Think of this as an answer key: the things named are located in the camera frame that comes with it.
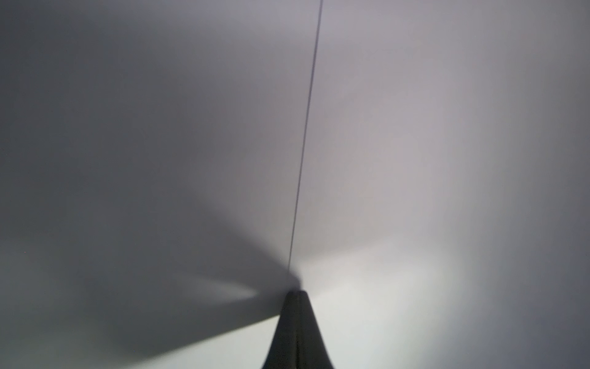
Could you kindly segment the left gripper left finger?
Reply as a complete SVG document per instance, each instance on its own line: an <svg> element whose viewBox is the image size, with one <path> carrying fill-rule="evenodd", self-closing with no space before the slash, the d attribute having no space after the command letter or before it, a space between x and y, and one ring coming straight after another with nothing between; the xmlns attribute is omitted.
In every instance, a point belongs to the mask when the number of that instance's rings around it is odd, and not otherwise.
<svg viewBox="0 0 590 369"><path fill-rule="evenodd" d="M297 293L289 292L284 300L262 369L295 369L297 367L297 326Z"/></svg>

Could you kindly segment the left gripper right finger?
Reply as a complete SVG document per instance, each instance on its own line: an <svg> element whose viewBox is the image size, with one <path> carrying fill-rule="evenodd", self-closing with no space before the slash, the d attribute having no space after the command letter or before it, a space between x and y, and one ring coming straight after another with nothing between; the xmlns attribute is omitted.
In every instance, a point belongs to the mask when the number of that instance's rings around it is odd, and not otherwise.
<svg viewBox="0 0 590 369"><path fill-rule="evenodd" d="M297 368L333 369L307 292L297 293Z"/></svg>

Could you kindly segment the purple paper sheet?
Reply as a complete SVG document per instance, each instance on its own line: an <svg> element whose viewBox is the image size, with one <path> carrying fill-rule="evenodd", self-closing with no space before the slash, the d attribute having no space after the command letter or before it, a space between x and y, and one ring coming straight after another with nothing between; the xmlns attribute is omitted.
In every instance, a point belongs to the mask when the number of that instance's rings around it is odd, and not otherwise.
<svg viewBox="0 0 590 369"><path fill-rule="evenodd" d="M587 1L4 1L1 366L589 366Z"/></svg>

